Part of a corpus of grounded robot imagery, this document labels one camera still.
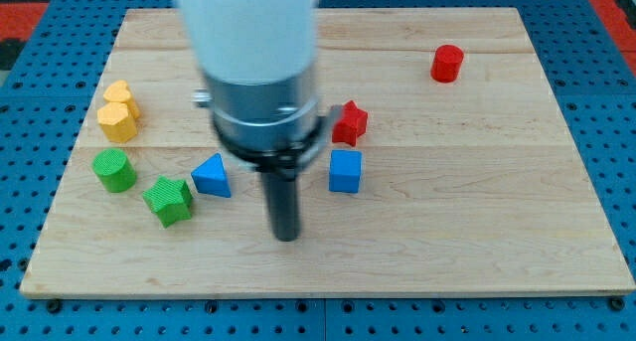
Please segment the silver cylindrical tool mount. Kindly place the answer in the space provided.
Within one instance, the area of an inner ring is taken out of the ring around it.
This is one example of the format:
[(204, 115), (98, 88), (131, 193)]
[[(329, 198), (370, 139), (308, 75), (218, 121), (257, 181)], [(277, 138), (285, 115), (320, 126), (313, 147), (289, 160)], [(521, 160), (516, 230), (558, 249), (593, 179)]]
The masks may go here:
[(210, 111), (224, 148), (257, 172), (295, 178), (321, 153), (342, 106), (319, 113), (316, 70), (272, 83), (234, 84), (205, 77), (192, 102)]

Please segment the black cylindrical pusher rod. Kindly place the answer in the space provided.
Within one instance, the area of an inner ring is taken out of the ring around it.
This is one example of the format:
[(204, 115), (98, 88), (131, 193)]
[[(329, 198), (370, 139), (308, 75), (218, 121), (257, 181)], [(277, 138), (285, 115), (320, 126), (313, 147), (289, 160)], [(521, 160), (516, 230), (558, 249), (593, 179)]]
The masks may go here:
[(260, 179), (273, 235), (282, 242), (296, 240), (301, 231), (296, 179), (273, 172), (261, 173)]

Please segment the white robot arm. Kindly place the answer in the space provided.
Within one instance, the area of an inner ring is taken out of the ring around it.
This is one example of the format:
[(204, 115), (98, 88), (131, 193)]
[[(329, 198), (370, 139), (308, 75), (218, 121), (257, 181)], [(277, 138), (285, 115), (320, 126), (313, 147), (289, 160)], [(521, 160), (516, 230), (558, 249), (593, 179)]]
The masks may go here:
[(174, 0), (225, 149), (259, 173), (274, 236), (301, 232), (297, 179), (323, 150), (342, 106), (320, 114), (319, 0)]

